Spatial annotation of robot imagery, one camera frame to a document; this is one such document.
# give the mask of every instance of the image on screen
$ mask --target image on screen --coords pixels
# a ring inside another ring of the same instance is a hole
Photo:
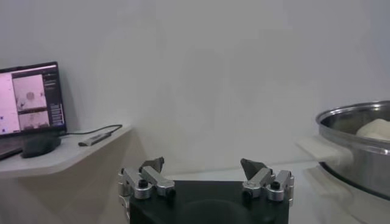
[[[57,65],[0,71],[0,135],[64,127]]]
[[[42,75],[13,79],[18,111],[46,108]]]

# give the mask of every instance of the white shelf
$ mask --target white shelf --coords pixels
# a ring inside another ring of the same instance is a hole
[[[61,145],[46,155],[28,159],[23,159],[20,155],[15,155],[1,160],[0,178],[30,177],[63,171],[97,152],[130,130],[131,126],[123,126],[123,128],[114,132],[109,138],[91,147],[79,147],[78,143],[97,133],[91,135],[65,136],[62,138]]]

